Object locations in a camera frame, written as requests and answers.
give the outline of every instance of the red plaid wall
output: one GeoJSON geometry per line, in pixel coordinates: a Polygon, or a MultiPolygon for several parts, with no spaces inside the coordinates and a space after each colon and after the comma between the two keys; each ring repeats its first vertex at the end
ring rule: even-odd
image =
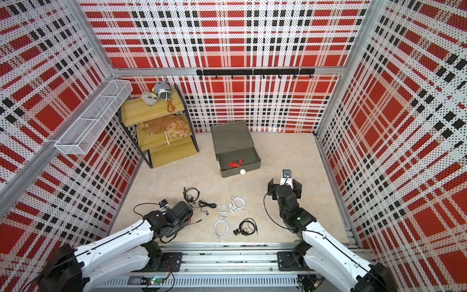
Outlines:
{"type": "Polygon", "coordinates": [[[0,5],[0,189],[107,77],[62,0],[0,5]]]}
{"type": "Polygon", "coordinates": [[[59,246],[107,236],[138,158],[117,118],[86,156],[53,158],[0,221],[0,290],[21,291],[59,246]]]}
{"type": "Polygon", "coordinates": [[[467,1],[386,1],[323,145],[400,290],[467,289],[467,1]]]}
{"type": "Polygon", "coordinates": [[[310,133],[318,126],[338,77],[124,77],[133,86],[134,98],[165,78],[180,89],[197,132],[246,120],[252,131],[310,133]]]}
{"type": "MultiPolygon", "coordinates": [[[[1,188],[107,74],[62,0],[3,2],[0,34],[1,188]]],[[[0,220],[0,291],[21,291],[60,245],[106,236],[138,157],[116,118],[88,155],[54,157],[0,220]]]]}
{"type": "Polygon", "coordinates": [[[342,66],[369,0],[79,0],[113,65],[342,66]]]}

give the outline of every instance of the shelf board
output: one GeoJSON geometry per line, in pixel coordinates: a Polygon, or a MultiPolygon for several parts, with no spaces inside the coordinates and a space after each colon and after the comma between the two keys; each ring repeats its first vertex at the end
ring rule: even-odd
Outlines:
{"type": "Polygon", "coordinates": [[[142,98],[127,100],[121,105],[121,120],[127,127],[137,123],[157,119],[168,114],[174,114],[185,110],[183,102],[176,89],[172,89],[172,105],[175,112],[167,112],[167,102],[158,100],[153,106],[148,106],[142,98]]]}
{"type": "MultiPolygon", "coordinates": [[[[179,117],[183,121],[185,121],[188,125],[190,125],[185,114],[181,114],[181,115],[179,115],[179,117]]],[[[149,135],[146,130],[143,130],[143,129],[139,128],[139,127],[136,127],[136,136],[138,137],[138,145],[140,146],[141,150],[143,150],[143,151],[152,149],[152,148],[160,146],[160,145],[167,144],[167,140],[165,138],[165,133],[163,131],[159,132],[157,134],[154,134],[154,135],[149,135]]],[[[173,142],[173,141],[176,141],[176,140],[178,140],[178,139],[169,139],[169,142],[173,142]]]]}
{"type": "Polygon", "coordinates": [[[156,168],[197,154],[191,136],[179,139],[170,145],[161,145],[150,150],[152,167],[156,168]]]}

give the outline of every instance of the white wire basket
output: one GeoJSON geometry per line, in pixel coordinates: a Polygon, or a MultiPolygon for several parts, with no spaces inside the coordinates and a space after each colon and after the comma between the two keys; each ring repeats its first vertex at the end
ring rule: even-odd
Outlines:
{"type": "Polygon", "coordinates": [[[55,147],[67,155],[86,155],[131,91],[128,80],[110,81],[65,134],[55,142],[55,147]]]}

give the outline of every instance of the marble floor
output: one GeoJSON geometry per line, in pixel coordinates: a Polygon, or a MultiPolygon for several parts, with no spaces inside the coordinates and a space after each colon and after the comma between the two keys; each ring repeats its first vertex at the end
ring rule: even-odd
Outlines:
{"type": "MultiPolygon", "coordinates": [[[[256,151],[261,158],[261,168],[245,175],[228,178],[220,176],[216,162],[211,133],[196,133],[199,153],[150,169],[145,162],[136,175],[133,185],[113,225],[112,233],[128,227],[141,217],[133,213],[133,207],[144,202],[158,203],[163,199],[174,206],[183,199],[183,187],[196,187],[200,199],[228,204],[231,197],[242,197],[246,201],[245,211],[227,215],[230,231],[217,239],[212,227],[220,218],[215,209],[208,208],[209,215],[195,208],[192,222],[186,226],[174,242],[293,242],[298,237],[275,225],[266,215],[263,197],[267,184],[274,178],[280,181],[282,169],[290,169],[292,177],[303,185],[301,207],[311,213],[326,230],[341,242],[348,242],[341,216],[331,191],[321,157],[312,134],[251,133],[256,151]],[[239,223],[253,218],[258,225],[258,234],[243,236],[233,234],[239,223]]],[[[156,205],[142,205],[137,212],[147,214],[158,209],[156,205]]],[[[266,197],[266,208],[271,217],[283,226],[279,217],[277,201],[266,197]]]]}

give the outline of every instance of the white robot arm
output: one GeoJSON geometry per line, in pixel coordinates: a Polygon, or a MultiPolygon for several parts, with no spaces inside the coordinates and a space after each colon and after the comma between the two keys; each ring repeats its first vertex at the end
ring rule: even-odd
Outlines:
{"type": "MultiPolygon", "coordinates": [[[[278,225],[301,239],[293,249],[294,266],[319,272],[342,292],[396,292],[394,281],[383,265],[373,266],[354,254],[300,208],[297,199],[301,197],[301,184],[291,179],[291,171],[283,170],[278,185],[271,180],[268,194],[277,200],[286,227],[278,225]]],[[[39,290],[89,292],[126,272],[160,268],[163,253],[154,239],[176,236],[189,224],[193,209],[186,202],[179,202],[174,208],[166,200],[159,205],[165,212],[152,211],[111,236],[76,249],[68,244],[60,247],[38,277],[39,290]]]]}
{"type": "Polygon", "coordinates": [[[297,198],[301,197],[301,188],[302,185],[291,178],[291,171],[283,170],[281,183],[275,185],[271,180],[266,194],[277,200],[279,214],[287,226],[283,228],[302,240],[293,249],[295,265],[319,272],[342,292],[396,292],[394,280],[382,264],[373,266],[357,256],[330,235],[315,217],[300,208],[297,198]]]}
{"type": "Polygon", "coordinates": [[[88,292],[95,286],[146,266],[161,267],[163,253],[154,239],[177,235],[189,224],[193,209],[186,202],[143,216],[128,228],[96,242],[72,249],[61,246],[38,277],[41,292],[88,292]]]}

